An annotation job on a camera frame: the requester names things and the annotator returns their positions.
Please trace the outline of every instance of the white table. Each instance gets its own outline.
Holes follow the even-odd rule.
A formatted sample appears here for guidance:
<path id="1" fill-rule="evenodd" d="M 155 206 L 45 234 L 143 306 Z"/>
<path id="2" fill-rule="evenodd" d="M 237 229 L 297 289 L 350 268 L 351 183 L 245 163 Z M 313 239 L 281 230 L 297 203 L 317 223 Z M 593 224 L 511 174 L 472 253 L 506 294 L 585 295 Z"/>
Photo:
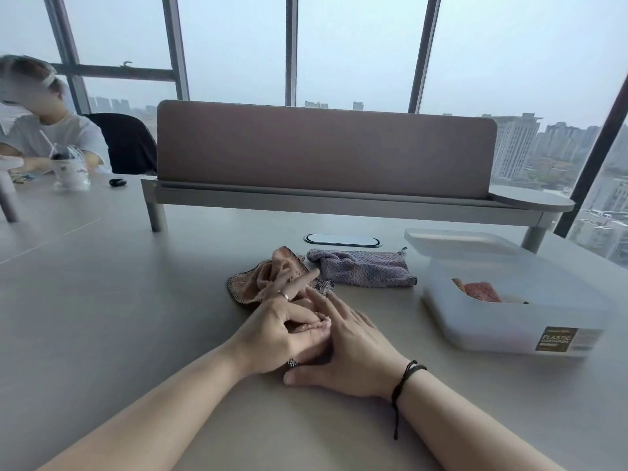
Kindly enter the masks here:
<path id="1" fill-rule="evenodd" d="M 166 205 L 154 234 L 139 180 L 60 197 L 19 187 L 24 222 L 0 221 L 0 469 L 29 470 L 224 341 L 246 317 L 225 280 L 307 233 L 374 236 L 381 251 L 406 228 L 525 228 Z M 33 237 L 19 238 L 20 231 Z M 628 303 L 625 270 L 554 235 L 539 253 Z M 471 353 L 444 341 L 421 302 L 427 260 L 409 251 L 413 289 L 338 286 L 408 357 L 569 471 L 625 470 L 625 307 L 591 357 Z M 289 389 L 252 377 L 220 403 L 177 465 L 212 469 L 436 469 L 420 439 L 381 401 Z"/>

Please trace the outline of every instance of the brown label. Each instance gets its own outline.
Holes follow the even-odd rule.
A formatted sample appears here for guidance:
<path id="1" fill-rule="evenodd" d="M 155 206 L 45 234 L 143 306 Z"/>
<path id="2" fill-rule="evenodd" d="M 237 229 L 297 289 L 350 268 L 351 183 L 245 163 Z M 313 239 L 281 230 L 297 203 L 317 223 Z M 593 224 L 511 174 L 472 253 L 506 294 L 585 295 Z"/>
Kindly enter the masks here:
<path id="1" fill-rule="evenodd" d="M 543 352 L 567 352 L 578 329 L 573 327 L 546 327 L 535 350 Z"/>

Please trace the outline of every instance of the purple towel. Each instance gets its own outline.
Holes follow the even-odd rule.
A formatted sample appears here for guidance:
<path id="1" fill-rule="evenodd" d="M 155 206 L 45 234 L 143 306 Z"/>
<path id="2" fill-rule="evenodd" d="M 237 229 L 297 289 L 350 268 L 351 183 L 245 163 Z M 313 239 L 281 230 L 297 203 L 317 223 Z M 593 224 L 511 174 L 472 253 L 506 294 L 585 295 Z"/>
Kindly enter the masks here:
<path id="1" fill-rule="evenodd" d="M 307 258 L 318 265 L 323 279 L 335 283 L 363 288 L 415 286 L 416 276 L 410 274 L 403 251 L 379 253 L 310 249 Z"/>

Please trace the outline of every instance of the person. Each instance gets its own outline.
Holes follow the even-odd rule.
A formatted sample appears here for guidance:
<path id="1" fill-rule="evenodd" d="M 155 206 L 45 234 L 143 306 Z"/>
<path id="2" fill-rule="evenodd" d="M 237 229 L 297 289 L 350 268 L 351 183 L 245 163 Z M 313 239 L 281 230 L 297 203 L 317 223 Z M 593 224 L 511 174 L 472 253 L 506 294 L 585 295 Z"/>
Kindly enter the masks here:
<path id="1" fill-rule="evenodd" d="M 284 375 L 288 386 L 320 386 L 358 397 L 390 400 L 410 363 L 365 314 L 333 292 L 306 288 L 318 271 L 292 278 L 272 293 L 220 347 L 201 356 L 40 468 L 41 471 L 170 471 L 216 405 L 240 380 L 270 372 L 332 340 L 326 365 L 303 365 Z M 289 333 L 285 322 L 331 327 Z M 562 468 L 440 382 L 418 369 L 397 401 L 401 413 L 447 471 L 559 471 Z"/>
<path id="2" fill-rule="evenodd" d="M 88 170 L 110 172 L 109 150 L 100 127 L 67 109 L 63 83 L 55 73 L 47 62 L 28 56 L 0 58 L 0 102 L 21 105 L 32 114 L 17 118 L 8 135 L 0 135 L 0 156 L 24 158 L 16 173 L 50 170 L 48 137 L 53 144 L 79 148 Z"/>

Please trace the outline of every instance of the bracelet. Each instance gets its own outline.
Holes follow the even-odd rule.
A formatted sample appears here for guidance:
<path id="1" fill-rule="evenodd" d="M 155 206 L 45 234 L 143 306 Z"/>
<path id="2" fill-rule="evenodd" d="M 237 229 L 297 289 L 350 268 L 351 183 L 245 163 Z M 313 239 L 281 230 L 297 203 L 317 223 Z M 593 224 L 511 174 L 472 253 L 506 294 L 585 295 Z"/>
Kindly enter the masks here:
<path id="1" fill-rule="evenodd" d="M 399 408 L 397 408 L 397 399 L 399 395 L 401 395 L 401 391 L 403 390 L 404 384 L 408 381 L 408 379 L 412 376 L 414 372 L 417 370 L 427 370 L 425 365 L 419 365 L 416 360 L 413 360 L 406 367 L 406 371 L 403 372 L 403 377 L 399 381 L 399 384 L 392 391 L 391 396 L 391 404 L 394 410 L 394 439 L 399 439 Z"/>

